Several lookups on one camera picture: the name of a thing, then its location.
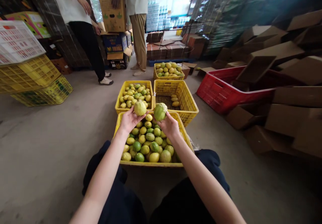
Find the khaki pants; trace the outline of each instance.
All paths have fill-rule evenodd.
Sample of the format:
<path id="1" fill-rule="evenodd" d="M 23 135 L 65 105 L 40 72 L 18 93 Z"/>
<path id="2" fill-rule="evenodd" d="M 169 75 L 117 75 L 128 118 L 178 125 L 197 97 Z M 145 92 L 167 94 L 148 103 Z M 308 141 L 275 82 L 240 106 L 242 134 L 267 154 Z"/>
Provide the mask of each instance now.
<path id="1" fill-rule="evenodd" d="M 147 51 L 144 40 L 144 26 L 146 19 L 146 14 L 135 14 L 130 16 L 133 27 L 135 56 L 137 58 L 137 65 L 142 71 L 145 71 L 147 68 Z"/>

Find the plastic crate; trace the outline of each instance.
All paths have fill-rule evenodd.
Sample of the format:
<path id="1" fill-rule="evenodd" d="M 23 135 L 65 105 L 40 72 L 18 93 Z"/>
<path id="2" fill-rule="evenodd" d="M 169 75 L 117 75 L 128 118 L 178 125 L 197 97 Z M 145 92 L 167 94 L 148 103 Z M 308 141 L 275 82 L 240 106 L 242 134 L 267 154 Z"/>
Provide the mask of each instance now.
<path id="1" fill-rule="evenodd" d="M 154 64 L 154 72 L 153 72 L 153 79 L 154 80 L 183 80 L 184 79 L 184 73 L 182 72 L 183 76 L 163 76 L 159 77 L 157 74 L 157 69 L 155 68 L 156 65 L 162 64 L 162 63 L 156 63 Z"/>
<path id="2" fill-rule="evenodd" d="M 191 145 L 190 142 L 190 138 L 187 135 L 187 132 L 184 129 L 184 126 L 182 124 L 182 121 L 180 120 L 180 117 L 178 115 L 178 113 L 176 112 L 169 112 L 170 115 L 176 119 L 178 121 L 179 124 L 179 130 L 182 133 L 182 136 L 184 138 L 184 141 L 187 143 L 187 145 L 189 146 L 189 148 L 191 149 L 192 152 L 194 152 L 193 147 Z M 121 125 L 121 121 L 122 121 L 122 116 L 124 113 L 120 113 L 117 117 L 117 122 L 116 122 L 116 128 L 115 128 L 115 132 L 114 132 L 114 136 L 118 130 L 118 128 Z M 166 168 L 182 168 L 183 165 L 182 163 L 150 163 L 150 162 L 135 162 L 135 161 L 120 161 L 120 164 L 123 165 L 134 165 L 134 166 L 146 166 L 146 167 L 166 167 Z"/>
<path id="3" fill-rule="evenodd" d="M 171 95 L 177 95 L 179 106 L 172 106 Z M 167 105 L 168 111 L 175 111 L 180 115 L 184 127 L 188 126 L 199 112 L 195 100 L 183 80 L 154 81 L 154 107 L 156 103 L 162 102 Z"/>
<path id="4" fill-rule="evenodd" d="M 46 55 L 25 63 L 0 66 L 0 93 L 18 93 L 49 86 L 60 72 Z"/>
<path id="5" fill-rule="evenodd" d="M 44 53 L 23 21 L 0 21 L 0 64 L 21 63 Z"/>
<path id="6" fill-rule="evenodd" d="M 65 77 L 60 76 L 50 86 L 11 95 L 26 106 L 57 105 L 63 103 L 73 88 Z"/>
<path id="7" fill-rule="evenodd" d="M 116 113 L 119 114 L 121 112 L 126 112 L 130 110 L 130 108 L 121 108 L 121 103 L 120 103 L 120 97 L 123 96 L 123 92 L 125 92 L 125 88 L 128 87 L 129 84 L 140 84 L 145 85 L 146 88 L 150 89 L 150 95 L 151 95 L 151 109 L 147 109 L 148 111 L 152 111 L 154 109 L 154 96 L 153 96 L 153 88 L 152 88 L 152 83 L 151 81 L 124 81 L 121 90 L 117 96 L 116 104 L 115 104 L 115 110 Z"/>
<path id="8" fill-rule="evenodd" d="M 256 83 L 255 91 L 243 92 L 230 83 L 244 68 L 245 66 L 241 66 L 208 72 L 197 90 L 197 95 L 217 113 L 226 114 L 239 104 L 271 99 L 276 87 L 303 85 L 289 76 L 269 70 Z"/>

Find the black pants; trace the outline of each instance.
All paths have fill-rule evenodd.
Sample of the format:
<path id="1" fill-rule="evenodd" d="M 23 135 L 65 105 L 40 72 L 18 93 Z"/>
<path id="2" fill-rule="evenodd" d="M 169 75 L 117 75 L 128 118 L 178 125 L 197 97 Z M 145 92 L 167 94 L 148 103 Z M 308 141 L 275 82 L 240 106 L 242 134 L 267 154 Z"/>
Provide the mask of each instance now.
<path id="1" fill-rule="evenodd" d="M 85 195 L 88 184 L 90 183 L 98 164 L 100 163 L 110 144 L 110 141 L 106 141 L 99 152 L 90 160 L 83 181 L 83 195 Z M 213 176 L 229 194 L 229 185 L 226 183 L 225 177 L 219 169 L 220 159 L 218 154 L 209 149 L 202 149 L 196 151 L 195 153 L 200 161 L 206 166 L 206 168 L 213 174 Z M 126 172 L 121 166 L 119 166 L 110 194 L 103 207 L 98 223 L 147 223 L 141 201 L 132 190 L 128 189 L 124 185 L 126 179 Z M 185 178 L 172 190 L 170 190 L 170 192 L 163 198 L 160 206 L 157 207 L 152 213 L 149 223 L 177 224 L 215 222 L 202 203 L 190 179 Z"/>
<path id="2" fill-rule="evenodd" d="M 92 24 L 83 21 L 71 21 L 69 25 L 85 51 L 98 77 L 98 81 L 102 81 L 105 77 L 104 61 Z"/>

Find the plastic wrap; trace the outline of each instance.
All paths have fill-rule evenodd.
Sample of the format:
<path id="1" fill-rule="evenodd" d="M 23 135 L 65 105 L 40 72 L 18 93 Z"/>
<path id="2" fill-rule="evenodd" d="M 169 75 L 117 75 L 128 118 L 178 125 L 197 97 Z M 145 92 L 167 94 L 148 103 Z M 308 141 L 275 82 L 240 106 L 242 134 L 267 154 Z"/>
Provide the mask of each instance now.
<path id="1" fill-rule="evenodd" d="M 205 54 L 210 55 L 230 46 L 246 28 L 270 25 L 298 1 L 301 0 L 197 0 L 192 19 L 200 23 L 197 33 L 209 39 Z"/>

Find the fruit pile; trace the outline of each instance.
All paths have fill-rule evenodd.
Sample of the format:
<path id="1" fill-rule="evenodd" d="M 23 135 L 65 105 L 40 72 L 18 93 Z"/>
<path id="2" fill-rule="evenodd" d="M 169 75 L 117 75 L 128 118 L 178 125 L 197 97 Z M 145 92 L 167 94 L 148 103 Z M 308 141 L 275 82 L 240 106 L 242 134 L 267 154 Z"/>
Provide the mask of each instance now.
<path id="1" fill-rule="evenodd" d="M 183 76 L 182 67 L 174 62 L 155 64 L 155 69 L 158 73 L 158 77 Z"/>
<path id="2" fill-rule="evenodd" d="M 160 111 L 163 114 L 167 109 L 163 108 Z M 170 140 L 151 114 L 147 114 L 129 134 L 124 146 L 122 160 L 151 163 L 179 162 Z"/>
<path id="3" fill-rule="evenodd" d="M 126 87 L 123 96 L 120 97 L 121 108 L 131 108 L 132 105 L 141 100 L 146 105 L 146 108 L 151 109 L 151 92 L 145 85 L 129 84 Z"/>

